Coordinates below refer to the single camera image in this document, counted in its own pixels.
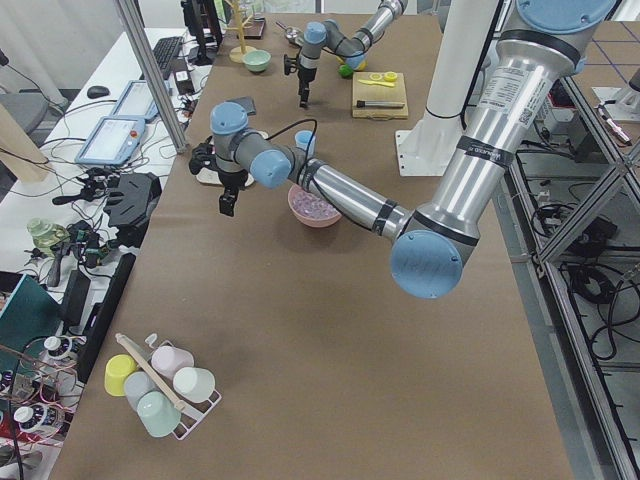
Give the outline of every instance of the tablet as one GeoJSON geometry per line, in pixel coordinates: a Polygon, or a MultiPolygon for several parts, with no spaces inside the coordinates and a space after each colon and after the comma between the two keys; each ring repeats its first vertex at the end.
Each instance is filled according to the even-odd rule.
{"type": "Polygon", "coordinates": [[[143,117],[147,122],[157,114],[158,107],[144,80],[131,80],[111,111],[111,116],[143,117]]]}
{"type": "Polygon", "coordinates": [[[144,130],[143,117],[102,117],[76,156],[76,163],[122,165],[131,158],[144,130]]]}

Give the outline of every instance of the blue cup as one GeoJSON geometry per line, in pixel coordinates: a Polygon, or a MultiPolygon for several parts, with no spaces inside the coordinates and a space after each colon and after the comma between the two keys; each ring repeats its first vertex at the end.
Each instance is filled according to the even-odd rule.
{"type": "Polygon", "coordinates": [[[149,392],[143,396],[136,411],[152,437],[166,437],[180,423],[180,412],[160,392],[149,392]]]}
{"type": "Polygon", "coordinates": [[[295,139],[296,147],[302,150],[306,151],[307,145],[309,145],[309,156],[311,157],[316,149],[316,136],[313,135],[313,132],[311,130],[300,130],[296,133],[295,139]]]}

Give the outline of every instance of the monitor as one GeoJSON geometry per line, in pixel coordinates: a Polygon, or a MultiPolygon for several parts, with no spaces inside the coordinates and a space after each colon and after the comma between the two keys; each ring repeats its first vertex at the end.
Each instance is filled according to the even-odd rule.
{"type": "Polygon", "coordinates": [[[187,55],[188,62],[193,65],[212,65],[222,45],[222,29],[215,1],[181,0],[180,5],[184,23],[198,43],[187,55]],[[205,28],[209,30],[209,37],[205,35],[205,28]]]}
{"type": "Polygon", "coordinates": [[[102,117],[76,156],[76,163],[122,165],[137,148],[144,130],[144,117],[102,117]]]}

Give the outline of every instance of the green bowl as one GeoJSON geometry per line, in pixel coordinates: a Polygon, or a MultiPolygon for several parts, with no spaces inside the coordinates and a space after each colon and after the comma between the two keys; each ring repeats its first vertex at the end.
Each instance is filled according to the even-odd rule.
{"type": "Polygon", "coordinates": [[[253,73],[264,72],[271,61],[271,54],[266,50],[253,50],[247,52],[242,58],[247,70],[253,73]]]}

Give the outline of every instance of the office chair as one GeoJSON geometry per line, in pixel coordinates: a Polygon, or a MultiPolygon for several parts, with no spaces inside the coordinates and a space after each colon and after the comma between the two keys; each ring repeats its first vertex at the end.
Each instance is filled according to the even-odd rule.
{"type": "Polygon", "coordinates": [[[36,145],[44,142],[55,125],[55,122],[43,124],[49,102],[40,93],[5,93],[0,95],[0,104],[36,145]]]}

